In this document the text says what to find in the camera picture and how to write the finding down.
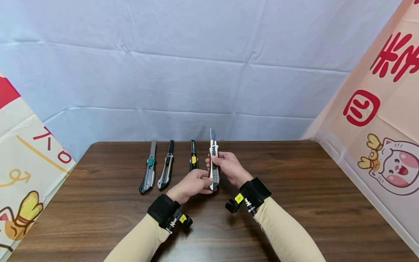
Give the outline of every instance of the white backdrop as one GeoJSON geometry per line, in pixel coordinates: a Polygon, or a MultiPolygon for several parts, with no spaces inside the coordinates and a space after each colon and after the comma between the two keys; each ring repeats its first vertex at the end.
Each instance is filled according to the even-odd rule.
{"type": "Polygon", "coordinates": [[[0,1],[0,70],[100,140],[298,139],[401,0],[0,1]]]}

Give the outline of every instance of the yellow drawing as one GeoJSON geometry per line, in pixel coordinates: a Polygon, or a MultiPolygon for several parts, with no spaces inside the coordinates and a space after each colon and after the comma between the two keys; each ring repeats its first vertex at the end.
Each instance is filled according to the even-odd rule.
{"type": "Polygon", "coordinates": [[[419,190],[419,146],[409,141],[367,136],[368,157],[361,156],[358,167],[369,170],[371,177],[387,191],[410,195],[419,190]]]}
{"type": "Polygon", "coordinates": [[[0,184],[0,187],[11,186],[14,183],[16,183],[17,181],[25,181],[25,183],[28,183],[29,179],[31,178],[31,174],[29,174],[26,171],[24,172],[24,174],[25,174],[25,176],[21,177],[22,172],[19,169],[12,169],[9,172],[9,178],[10,178],[11,181],[6,183],[6,184],[0,184]]]}
{"type": "Polygon", "coordinates": [[[28,142],[26,142],[23,138],[21,138],[20,136],[16,136],[17,139],[24,144],[27,148],[29,148],[31,151],[33,151],[35,154],[37,154],[38,156],[40,156],[42,159],[44,159],[46,162],[50,163],[51,165],[55,166],[56,168],[58,168],[59,170],[65,172],[66,174],[69,173],[70,171],[66,170],[65,168],[63,168],[62,166],[60,166],[59,164],[55,163],[53,160],[51,160],[49,157],[47,157],[46,155],[44,155],[43,153],[41,153],[38,149],[34,148],[31,144],[29,144],[28,142]]]}
{"type": "MultiPolygon", "coordinates": [[[[38,192],[30,191],[21,202],[16,217],[10,207],[0,210],[0,220],[5,221],[4,232],[6,236],[14,241],[22,240],[43,209],[44,204],[39,203],[38,192]]],[[[0,244],[0,247],[12,251],[10,246],[0,244]]]]}

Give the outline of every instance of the black wrist brace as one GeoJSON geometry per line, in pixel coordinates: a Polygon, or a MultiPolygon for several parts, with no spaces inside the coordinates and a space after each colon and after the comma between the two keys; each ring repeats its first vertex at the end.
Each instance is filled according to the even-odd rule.
{"type": "Polygon", "coordinates": [[[179,203],[162,194],[151,204],[147,213],[158,222],[159,227],[172,234],[177,221],[181,222],[181,227],[184,229],[189,228],[193,223],[188,215],[182,214],[179,210],[180,206],[179,203]]]}
{"type": "Polygon", "coordinates": [[[257,208],[260,207],[265,199],[270,197],[271,194],[271,191],[269,191],[265,184],[256,177],[251,181],[244,183],[240,188],[240,193],[234,199],[229,199],[225,204],[225,208],[231,213],[236,213],[241,204],[245,203],[248,211],[254,216],[257,208]]]}

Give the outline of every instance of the utility knife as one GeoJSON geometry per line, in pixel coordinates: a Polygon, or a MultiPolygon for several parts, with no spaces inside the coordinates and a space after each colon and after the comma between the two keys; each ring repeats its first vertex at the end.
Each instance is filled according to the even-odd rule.
{"type": "Polygon", "coordinates": [[[156,153],[156,141],[151,142],[150,156],[147,159],[145,165],[145,174],[142,179],[141,185],[138,188],[140,194],[144,195],[153,189],[154,177],[155,177],[155,153],[156,153]]]}
{"type": "Polygon", "coordinates": [[[164,167],[163,171],[161,172],[160,179],[157,182],[157,187],[160,190],[165,189],[170,182],[171,172],[172,172],[172,163],[173,163],[173,147],[175,145],[175,141],[170,140],[169,150],[167,151],[167,156],[164,159],[164,167]]]}
{"type": "Polygon", "coordinates": [[[189,171],[198,169],[198,157],[195,151],[195,140],[191,140],[191,159],[189,160],[189,171]]]}
{"type": "MultiPolygon", "coordinates": [[[[209,133],[211,137],[211,147],[209,148],[209,153],[212,156],[218,157],[218,145],[217,139],[215,137],[215,130],[212,130],[212,128],[210,128],[209,133]]],[[[214,191],[214,189],[218,186],[218,183],[220,181],[220,168],[212,161],[210,161],[209,163],[209,177],[212,178],[212,184],[209,186],[209,189],[214,191]]]]}

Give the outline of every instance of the person's left hand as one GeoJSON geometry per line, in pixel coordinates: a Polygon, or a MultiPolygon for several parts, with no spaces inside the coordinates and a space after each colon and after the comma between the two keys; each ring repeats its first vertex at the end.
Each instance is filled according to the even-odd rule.
{"type": "Polygon", "coordinates": [[[198,193],[212,194],[209,189],[212,178],[208,177],[208,171],[194,169],[186,175],[176,186],[172,187],[166,195],[179,204],[186,203],[191,196],[198,193]]]}

